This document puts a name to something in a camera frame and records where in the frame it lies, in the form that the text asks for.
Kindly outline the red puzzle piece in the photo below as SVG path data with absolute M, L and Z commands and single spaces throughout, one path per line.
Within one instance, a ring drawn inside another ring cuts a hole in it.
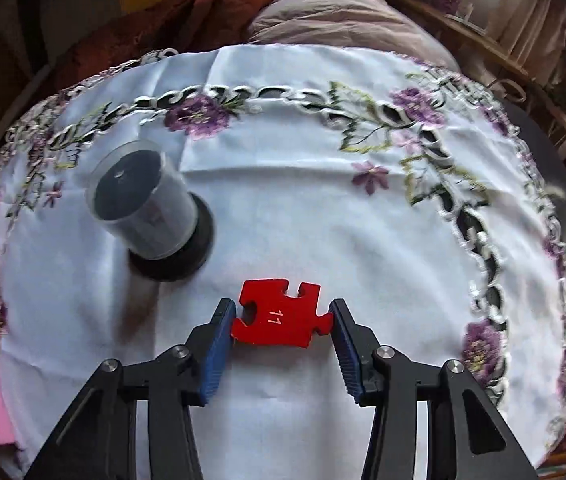
M 289 296 L 284 278 L 250 280 L 243 284 L 240 305 L 248 316 L 236 318 L 231 335 L 242 344 L 308 348 L 314 334 L 332 331 L 334 315 L 317 313 L 321 287 L 302 282 L 295 296 Z

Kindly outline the clear jar black base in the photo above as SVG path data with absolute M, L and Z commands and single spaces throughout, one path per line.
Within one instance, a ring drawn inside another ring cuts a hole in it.
M 109 152 L 90 174 L 86 202 L 93 218 L 124 243 L 130 263 L 153 281 L 190 278 L 213 248 L 208 205 L 151 141 L 134 140 Z

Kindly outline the floral embroidered tablecloth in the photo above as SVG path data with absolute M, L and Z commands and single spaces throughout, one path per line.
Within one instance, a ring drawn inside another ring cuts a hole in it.
M 191 278 L 132 270 L 91 214 L 98 163 L 158 145 L 208 205 Z M 105 359 L 158 356 L 244 282 L 344 299 L 414 361 L 464 363 L 531 463 L 566 429 L 566 247 L 517 120 L 394 53 L 236 46 L 120 66 L 46 99 L 0 153 L 0 386 L 24 463 Z

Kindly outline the pale pink duvet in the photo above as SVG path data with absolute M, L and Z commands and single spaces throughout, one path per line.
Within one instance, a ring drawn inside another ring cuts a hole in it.
M 248 26 L 247 41 L 398 52 L 460 69 L 441 42 L 384 0 L 274 0 Z

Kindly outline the rust quilted jacket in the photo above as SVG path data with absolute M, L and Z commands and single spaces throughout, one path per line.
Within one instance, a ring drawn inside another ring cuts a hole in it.
M 115 18 L 73 44 L 52 70 L 62 90 L 152 50 L 207 52 L 243 44 L 247 29 L 273 0 L 161 0 Z

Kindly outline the wooden side desk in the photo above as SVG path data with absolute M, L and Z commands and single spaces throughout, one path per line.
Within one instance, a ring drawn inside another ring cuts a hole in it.
M 419 0 L 386 0 L 390 6 L 413 18 L 448 50 L 470 78 L 486 79 L 486 86 L 507 84 L 512 88 L 508 99 L 522 104 L 528 114 L 546 125 L 546 135 L 566 159 L 566 110 L 551 99 L 548 92 L 524 70 L 522 65 L 505 54 L 491 39 L 478 34 L 455 16 L 444 14 Z

